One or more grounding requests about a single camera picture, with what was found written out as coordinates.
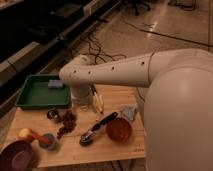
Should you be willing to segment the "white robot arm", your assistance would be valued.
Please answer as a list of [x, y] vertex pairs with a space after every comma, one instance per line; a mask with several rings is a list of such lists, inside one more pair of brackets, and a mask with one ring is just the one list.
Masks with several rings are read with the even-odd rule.
[[60, 80], [75, 98], [86, 97], [91, 84], [148, 87], [153, 54], [148, 53], [93, 65], [86, 55], [78, 55], [59, 71]]

